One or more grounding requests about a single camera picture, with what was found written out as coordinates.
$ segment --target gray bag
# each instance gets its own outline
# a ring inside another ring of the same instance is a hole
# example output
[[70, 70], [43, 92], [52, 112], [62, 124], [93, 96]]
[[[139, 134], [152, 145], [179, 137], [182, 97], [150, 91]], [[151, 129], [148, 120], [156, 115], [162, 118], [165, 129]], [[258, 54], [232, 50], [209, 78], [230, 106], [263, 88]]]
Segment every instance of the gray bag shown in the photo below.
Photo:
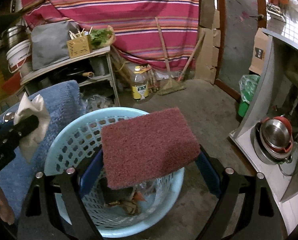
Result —
[[77, 32], [78, 25], [67, 21], [36, 26], [31, 33], [32, 68], [48, 67], [69, 58], [69, 31]]

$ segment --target blue towel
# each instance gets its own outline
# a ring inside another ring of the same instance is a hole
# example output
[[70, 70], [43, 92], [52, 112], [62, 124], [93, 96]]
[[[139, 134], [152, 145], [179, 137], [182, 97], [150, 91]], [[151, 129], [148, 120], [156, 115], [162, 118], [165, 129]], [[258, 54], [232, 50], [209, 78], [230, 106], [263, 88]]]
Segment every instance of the blue towel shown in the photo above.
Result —
[[[22, 157], [19, 148], [15, 149], [16, 158], [0, 171], [0, 187], [3, 189], [9, 205], [19, 218], [22, 202], [25, 199], [31, 181], [38, 171], [44, 171], [48, 150], [56, 136], [69, 123], [85, 114], [85, 106], [79, 97], [79, 87], [76, 81], [63, 82], [45, 88], [29, 97], [33, 99], [40, 94], [50, 114], [51, 120], [44, 140], [40, 143], [30, 164]], [[19, 103], [8, 109], [15, 112]]]

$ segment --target concrete floor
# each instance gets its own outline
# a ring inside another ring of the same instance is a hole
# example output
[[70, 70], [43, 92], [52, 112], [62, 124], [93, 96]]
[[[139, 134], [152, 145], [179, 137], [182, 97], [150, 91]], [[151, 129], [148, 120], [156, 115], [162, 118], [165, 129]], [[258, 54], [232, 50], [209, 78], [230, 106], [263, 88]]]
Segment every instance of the concrete floor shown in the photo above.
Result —
[[[179, 107], [198, 142], [211, 157], [224, 167], [232, 167], [240, 174], [251, 175], [239, 150], [234, 147], [228, 133], [239, 126], [236, 120], [236, 101], [217, 86], [203, 80], [188, 80], [186, 89], [165, 96], [153, 96], [144, 103], [135, 103], [130, 94], [120, 96], [121, 105], [138, 108], [149, 113], [170, 107]], [[217, 198], [204, 183], [194, 163], [188, 165], [180, 196], [171, 211], [156, 225], [124, 240], [190, 240], [195, 239], [211, 215]], [[239, 207], [235, 209], [225, 235], [233, 232]]]

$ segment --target screw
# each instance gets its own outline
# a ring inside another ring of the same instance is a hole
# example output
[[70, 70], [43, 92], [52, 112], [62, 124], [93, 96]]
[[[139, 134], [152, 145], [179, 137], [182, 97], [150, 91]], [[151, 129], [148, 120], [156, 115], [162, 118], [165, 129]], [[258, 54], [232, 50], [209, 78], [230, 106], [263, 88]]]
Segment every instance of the screw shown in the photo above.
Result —
[[258, 173], [257, 173], [257, 177], [258, 177], [259, 179], [264, 179], [264, 175], [263, 175], [263, 173], [261, 173], [261, 172], [258, 172]]
[[225, 171], [227, 174], [230, 174], [230, 175], [234, 173], [233, 168], [226, 168]]
[[75, 172], [75, 168], [71, 167], [66, 170], [67, 174], [73, 174]]
[[40, 172], [37, 172], [37, 173], [36, 173], [36, 178], [37, 178], [37, 179], [40, 179], [40, 178], [43, 177], [43, 175], [44, 175], [44, 174], [43, 174], [41, 171], [40, 171]]

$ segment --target yellow bottle label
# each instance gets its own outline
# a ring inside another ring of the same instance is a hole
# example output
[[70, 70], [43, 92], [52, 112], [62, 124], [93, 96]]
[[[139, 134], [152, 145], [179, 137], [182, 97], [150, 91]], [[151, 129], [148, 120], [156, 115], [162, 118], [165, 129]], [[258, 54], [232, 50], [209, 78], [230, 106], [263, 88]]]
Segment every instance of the yellow bottle label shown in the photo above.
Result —
[[132, 89], [132, 97], [134, 99], [145, 99], [148, 96], [148, 84], [141, 85], [141, 86], [133, 86]]

